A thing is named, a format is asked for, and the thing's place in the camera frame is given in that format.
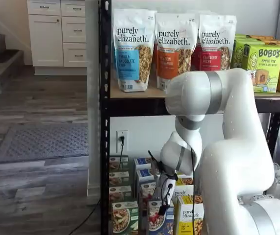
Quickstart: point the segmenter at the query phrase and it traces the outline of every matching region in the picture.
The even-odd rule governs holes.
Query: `doormat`
[[[87,123],[16,125],[0,145],[0,163],[88,155]]]

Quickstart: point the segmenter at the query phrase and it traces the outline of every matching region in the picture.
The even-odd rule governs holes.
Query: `cabinet drawer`
[[[86,44],[64,43],[63,57],[65,67],[86,67]]]
[[[61,15],[85,17],[85,2],[82,0],[62,0]]]
[[[85,43],[85,18],[62,17],[64,43]]]
[[[32,15],[60,16],[60,0],[27,0],[27,10]]]

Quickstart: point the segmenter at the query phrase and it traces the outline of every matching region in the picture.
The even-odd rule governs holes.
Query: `black cable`
[[[91,213],[86,217],[86,219],[79,224],[79,226],[77,226],[75,229],[73,229],[69,235],[73,234],[76,230],[78,230],[89,218],[90,216],[93,214],[93,212],[96,210],[97,206],[99,205],[99,203],[101,202],[101,200],[98,201],[98,203],[95,205],[95,207],[93,208],[93,210],[91,211]]]
[[[194,204],[195,204],[195,188],[196,188],[196,185],[195,185],[195,181],[194,181],[194,150],[191,148],[191,158],[192,158],[192,172],[193,172],[193,196],[192,196],[192,201],[193,201],[193,204],[192,204],[192,229],[193,229],[193,233],[192,235],[194,235]]]
[[[120,139],[121,142],[122,142],[122,146],[121,146],[121,153],[120,153],[120,160],[119,160],[118,170],[120,170],[121,158],[122,158],[122,151],[124,150],[124,145],[125,145],[125,137],[124,137],[124,136],[120,136],[119,139]]]
[[[163,187],[164,187],[166,181],[167,181],[167,178],[164,180],[164,182],[163,182],[163,184],[160,188],[160,199],[161,199],[161,202],[162,202],[163,205],[164,205],[164,200],[163,200],[163,194],[162,193],[163,193]]]

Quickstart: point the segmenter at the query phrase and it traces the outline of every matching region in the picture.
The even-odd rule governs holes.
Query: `bobo's logo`
[[[267,57],[272,57],[275,56],[276,58],[278,58],[280,56],[280,50],[275,49],[275,50],[268,50],[268,49],[260,49],[258,51],[258,56],[267,56]]]

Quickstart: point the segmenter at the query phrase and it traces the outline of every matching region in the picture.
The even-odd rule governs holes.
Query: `wooden floor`
[[[87,122],[84,76],[33,76],[0,94],[0,143],[14,124]],[[89,214],[88,157],[0,164],[0,235],[67,235]],[[99,234],[96,210],[77,235]]]

